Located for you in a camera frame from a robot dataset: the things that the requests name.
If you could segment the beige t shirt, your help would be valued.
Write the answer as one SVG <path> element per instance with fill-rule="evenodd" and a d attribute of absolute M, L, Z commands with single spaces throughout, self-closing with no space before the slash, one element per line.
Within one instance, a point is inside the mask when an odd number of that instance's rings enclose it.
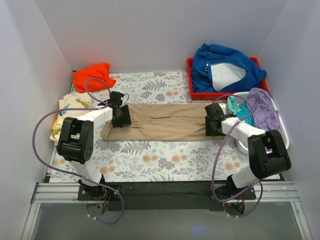
<path fill-rule="evenodd" d="M 203 103 L 147 104 L 129 103 L 131 125 L 104 125 L 100 136 L 105 141 L 192 142 L 221 140 L 224 136 L 207 136 Z"/>

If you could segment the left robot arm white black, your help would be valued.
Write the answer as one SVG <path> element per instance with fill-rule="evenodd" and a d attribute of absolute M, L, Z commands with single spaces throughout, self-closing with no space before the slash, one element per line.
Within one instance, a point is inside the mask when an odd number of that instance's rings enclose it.
<path fill-rule="evenodd" d="M 129 106 L 123 93 L 112 91 L 110 97 L 92 110 L 79 117 L 66 117 L 57 144 L 57 153 L 70 162 L 80 175 L 79 184 L 95 200 L 103 199 L 107 190 L 105 179 L 91 160 L 94 151 L 94 131 L 105 123 L 114 128 L 130 126 Z"/>

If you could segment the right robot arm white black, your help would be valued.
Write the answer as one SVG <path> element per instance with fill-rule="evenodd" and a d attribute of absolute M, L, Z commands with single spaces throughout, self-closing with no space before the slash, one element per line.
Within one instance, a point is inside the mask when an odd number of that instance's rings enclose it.
<path fill-rule="evenodd" d="M 219 103 L 205 107 L 207 136 L 233 137 L 248 149 L 249 165 L 227 177 L 224 186 L 214 192 L 237 199 L 249 186 L 291 169 L 292 163 L 278 130 L 263 130 L 247 124 L 234 114 L 225 114 Z"/>

